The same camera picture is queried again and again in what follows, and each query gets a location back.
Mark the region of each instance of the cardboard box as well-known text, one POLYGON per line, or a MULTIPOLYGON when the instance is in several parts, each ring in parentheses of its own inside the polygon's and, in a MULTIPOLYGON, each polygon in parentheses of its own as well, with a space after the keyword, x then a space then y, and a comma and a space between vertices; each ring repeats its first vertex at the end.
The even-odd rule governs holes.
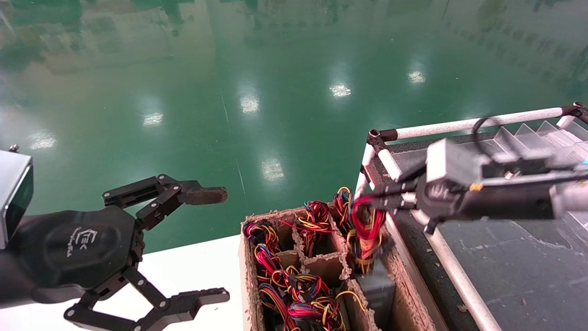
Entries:
MULTIPOLYGON (((304 254, 303 241, 299 232, 279 220, 289 223, 294 222, 299 216, 306 216, 303 207, 276 211, 269 214, 247 216, 245 221, 267 220, 272 223, 280 242, 287 249, 280 252, 280 258, 284 268, 294 265, 301 272, 316 274, 323 278, 329 287, 343 286, 344 290, 355 292, 363 306, 367 306, 358 283, 350 279, 352 269, 350 268, 351 255, 348 252, 345 239, 337 230, 334 233, 325 235, 317 246, 318 254, 315 257, 307 257, 304 254)), ((263 322, 262 304, 257 291, 257 267, 253 256, 253 244, 241 234, 239 246, 240 276, 243 300, 243 330, 244 331, 265 331, 263 322)), ((385 267, 389 277, 396 281, 396 291, 392 306, 392 322, 384 330, 394 331, 430 331, 435 327, 429 317, 427 310, 422 303, 415 285, 412 283, 404 264, 396 250, 387 253, 384 258, 385 267)), ((357 299, 351 295, 344 295, 346 310, 353 331, 378 331, 373 319, 373 311, 368 309, 365 313, 359 306, 357 299)))

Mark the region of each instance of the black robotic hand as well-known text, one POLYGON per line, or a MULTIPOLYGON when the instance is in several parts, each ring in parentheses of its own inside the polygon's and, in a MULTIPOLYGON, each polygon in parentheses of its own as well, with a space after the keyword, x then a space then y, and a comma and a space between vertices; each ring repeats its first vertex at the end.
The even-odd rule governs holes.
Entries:
POLYGON ((27 303, 58 303, 81 297, 65 319, 91 330, 159 331, 192 320, 204 304, 229 300, 225 289, 180 293, 165 298, 137 271, 143 230, 150 230, 183 203, 226 200, 223 187, 167 175, 147 178, 102 195, 99 211, 60 211, 23 217, 8 247, 0 250, 0 308, 27 303), (151 200, 136 218, 123 208, 151 200), (137 322, 94 312, 98 300, 131 283, 153 305, 137 322))

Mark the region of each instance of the green epoxy floor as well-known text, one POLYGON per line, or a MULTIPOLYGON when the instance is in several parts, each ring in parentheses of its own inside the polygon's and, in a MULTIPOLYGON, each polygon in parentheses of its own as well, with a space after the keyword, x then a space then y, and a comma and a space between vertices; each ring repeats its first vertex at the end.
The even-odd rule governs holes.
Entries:
POLYGON ((166 173, 225 186, 147 251, 353 187, 371 128, 588 101, 580 0, 1 0, 0 146, 29 213, 166 173))

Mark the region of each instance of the black connector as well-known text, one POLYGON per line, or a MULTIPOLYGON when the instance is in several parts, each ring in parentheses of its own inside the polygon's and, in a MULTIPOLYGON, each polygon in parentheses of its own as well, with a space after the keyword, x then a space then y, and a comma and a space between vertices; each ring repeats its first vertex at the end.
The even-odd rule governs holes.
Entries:
POLYGON ((356 280, 367 299, 367 307, 374 311, 376 326, 386 330, 392 315, 396 282, 388 278, 388 272, 380 259, 374 261, 371 274, 358 275, 356 280))

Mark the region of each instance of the dark gray surface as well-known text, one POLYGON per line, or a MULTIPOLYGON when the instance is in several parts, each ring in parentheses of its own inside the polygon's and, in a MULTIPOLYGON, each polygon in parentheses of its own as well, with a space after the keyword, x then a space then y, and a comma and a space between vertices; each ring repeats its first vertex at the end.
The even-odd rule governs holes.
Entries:
MULTIPOLYGON (((427 145, 388 147, 394 153, 427 145)), ((404 169, 424 150, 393 156, 404 169)), ((588 257, 555 222, 451 221, 438 229, 503 330, 588 329, 588 257)))

